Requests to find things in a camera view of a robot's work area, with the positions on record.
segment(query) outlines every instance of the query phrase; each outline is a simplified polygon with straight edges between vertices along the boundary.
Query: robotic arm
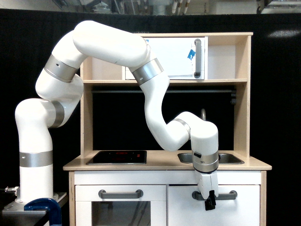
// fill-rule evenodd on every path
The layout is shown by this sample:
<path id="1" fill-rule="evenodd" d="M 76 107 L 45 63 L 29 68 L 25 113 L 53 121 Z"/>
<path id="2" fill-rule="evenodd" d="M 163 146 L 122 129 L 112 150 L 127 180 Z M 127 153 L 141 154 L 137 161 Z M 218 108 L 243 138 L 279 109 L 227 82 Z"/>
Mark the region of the robotic arm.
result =
<path id="1" fill-rule="evenodd" d="M 53 196 L 52 141 L 48 128 L 64 125 L 79 102 L 83 82 L 75 73 L 88 56 L 129 67 L 144 92 L 145 118 L 156 141 L 163 149 L 175 151 L 191 139 L 193 167 L 201 194 L 204 199 L 218 196 L 217 127 L 189 112 L 166 124 L 161 106 L 169 78 L 148 43 L 138 35 L 84 21 L 53 49 L 36 83 L 42 99 L 22 101 L 16 108 L 21 201 Z M 33 194 L 35 186 L 40 189 Z"/>

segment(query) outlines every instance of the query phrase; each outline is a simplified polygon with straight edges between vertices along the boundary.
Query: metal sink basin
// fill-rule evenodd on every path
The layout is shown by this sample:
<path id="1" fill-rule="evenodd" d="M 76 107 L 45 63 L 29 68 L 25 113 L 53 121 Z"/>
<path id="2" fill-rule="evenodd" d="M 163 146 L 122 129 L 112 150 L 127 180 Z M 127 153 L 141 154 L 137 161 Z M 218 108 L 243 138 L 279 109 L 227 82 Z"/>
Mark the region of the metal sink basin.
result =
<path id="1" fill-rule="evenodd" d="M 182 163 L 192 164 L 192 153 L 180 153 L 178 157 Z M 229 153 L 219 153 L 219 164 L 243 164 L 245 163 L 238 157 Z"/>

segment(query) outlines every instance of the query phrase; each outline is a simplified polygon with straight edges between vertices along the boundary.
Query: microwave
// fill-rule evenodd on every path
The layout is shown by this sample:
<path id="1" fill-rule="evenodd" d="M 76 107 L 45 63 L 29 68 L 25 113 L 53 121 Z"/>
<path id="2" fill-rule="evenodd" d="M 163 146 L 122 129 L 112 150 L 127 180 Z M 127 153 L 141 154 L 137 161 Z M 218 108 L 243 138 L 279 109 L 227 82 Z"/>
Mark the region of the microwave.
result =
<path id="1" fill-rule="evenodd" d="M 144 38 L 172 80 L 204 80 L 208 74 L 208 37 Z M 134 80 L 122 67 L 123 80 Z"/>

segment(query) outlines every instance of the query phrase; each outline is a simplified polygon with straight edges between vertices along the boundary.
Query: black induction cooktop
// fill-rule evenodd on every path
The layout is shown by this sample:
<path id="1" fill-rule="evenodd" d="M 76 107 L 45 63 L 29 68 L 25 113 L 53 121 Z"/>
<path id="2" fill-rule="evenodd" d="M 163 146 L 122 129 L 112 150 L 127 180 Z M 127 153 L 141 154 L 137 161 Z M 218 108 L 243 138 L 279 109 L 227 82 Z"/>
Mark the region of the black induction cooktop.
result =
<path id="1" fill-rule="evenodd" d="M 146 164 L 146 151 L 100 151 L 87 165 Z"/>

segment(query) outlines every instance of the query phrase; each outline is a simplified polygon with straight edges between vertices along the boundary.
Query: wooden countertop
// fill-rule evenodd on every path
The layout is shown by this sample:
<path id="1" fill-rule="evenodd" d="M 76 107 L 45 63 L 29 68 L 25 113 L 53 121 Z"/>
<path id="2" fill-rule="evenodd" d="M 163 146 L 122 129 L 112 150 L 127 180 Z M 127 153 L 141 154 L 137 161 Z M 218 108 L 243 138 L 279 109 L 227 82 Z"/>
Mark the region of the wooden countertop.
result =
<path id="1" fill-rule="evenodd" d="M 99 151 L 93 151 L 86 157 L 77 157 L 63 167 L 66 171 L 85 170 L 194 170 L 192 164 L 180 162 L 179 153 L 191 153 L 191 151 L 147 151 L 146 164 L 137 165 L 86 165 Z M 220 151 L 220 153 L 231 153 L 238 157 L 244 164 L 220 164 L 218 170 L 271 170 L 272 167 L 256 158 L 246 158 L 234 151 Z"/>

